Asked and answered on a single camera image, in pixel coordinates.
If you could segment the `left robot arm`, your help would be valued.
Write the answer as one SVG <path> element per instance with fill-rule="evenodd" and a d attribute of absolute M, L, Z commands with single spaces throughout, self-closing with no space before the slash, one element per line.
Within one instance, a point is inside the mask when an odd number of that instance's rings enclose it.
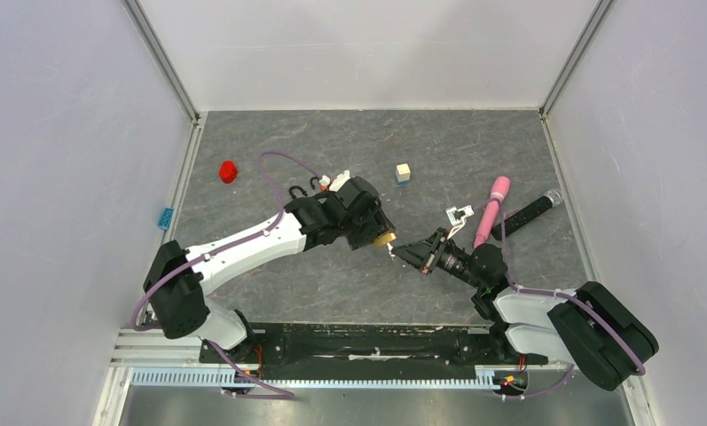
<path fill-rule="evenodd" d="M 218 241 L 183 248 L 162 244 L 145 278 L 143 306 L 153 310 L 165 338 L 210 340 L 235 362 L 250 359 L 255 338 L 238 312 L 208 306 L 208 296 L 228 281 L 270 261 L 343 238 L 353 250 L 382 247 L 396 238 L 377 190 L 342 173 L 325 190 L 302 194 L 266 221 Z"/>

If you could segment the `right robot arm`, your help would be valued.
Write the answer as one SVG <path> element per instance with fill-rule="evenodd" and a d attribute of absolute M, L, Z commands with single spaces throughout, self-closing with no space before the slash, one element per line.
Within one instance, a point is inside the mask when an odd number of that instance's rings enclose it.
<path fill-rule="evenodd" d="M 644 375 L 646 362 L 659 352 L 655 335 L 600 282 L 524 287 L 509 279 L 501 248 L 484 243 L 467 252 L 444 228 L 391 252 L 424 275 L 439 270 L 475 288 L 476 311 L 499 328 L 489 348 L 501 362 L 543 356 L 571 364 L 612 391 L 630 376 Z"/>

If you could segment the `brass padlock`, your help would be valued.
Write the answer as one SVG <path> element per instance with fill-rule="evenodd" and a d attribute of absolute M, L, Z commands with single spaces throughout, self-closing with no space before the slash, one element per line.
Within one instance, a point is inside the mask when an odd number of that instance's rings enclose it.
<path fill-rule="evenodd" d="M 373 240 L 373 245 L 374 245 L 376 248 L 381 248 L 381 247 L 384 247 L 384 246 L 390 244 L 390 243 L 391 243 L 392 241 L 394 241 L 396 238 L 397 238 L 396 232 L 393 231 L 393 230 L 389 230 L 389 231 L 387 231 L 387 232 L 385 232 L 385 233 L 383 233 L 383 234 L 377 236 L 377 237 Z"/>

